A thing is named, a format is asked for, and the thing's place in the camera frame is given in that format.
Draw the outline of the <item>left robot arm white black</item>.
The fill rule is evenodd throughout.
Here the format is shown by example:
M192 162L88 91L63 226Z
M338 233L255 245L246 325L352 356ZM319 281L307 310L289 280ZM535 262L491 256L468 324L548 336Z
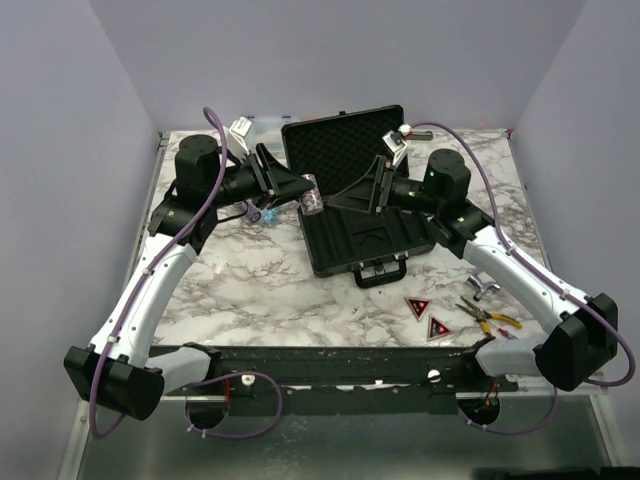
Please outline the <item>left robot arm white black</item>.
M225 145L204 134L185 137L174 157L175 179L151 215L141 257L120 300L86 347L72 347L64 368L95 415L105 408L147 419L162 396L190 385L214 393L219 353L188 343L152 357L161 317L178 283L219 223L218 211L251 201L275 207L298 200L313 183L281 165L264 145L229 166Z

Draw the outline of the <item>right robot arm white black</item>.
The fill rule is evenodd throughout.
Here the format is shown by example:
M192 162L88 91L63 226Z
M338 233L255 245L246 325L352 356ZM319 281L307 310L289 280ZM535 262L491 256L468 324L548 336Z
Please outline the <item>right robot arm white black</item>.
M503 375L541 376L572 391L617 353L618 309L606 294L592 297L551 274L497 230L498 222L467 198L471 172L463 157L438 149L422 181L395 174L377 157L367 173L329 198L332 208L381 216L398 209L428 216L430 237L507 290L538 322L539 338L483 340L460 379L480 392Z

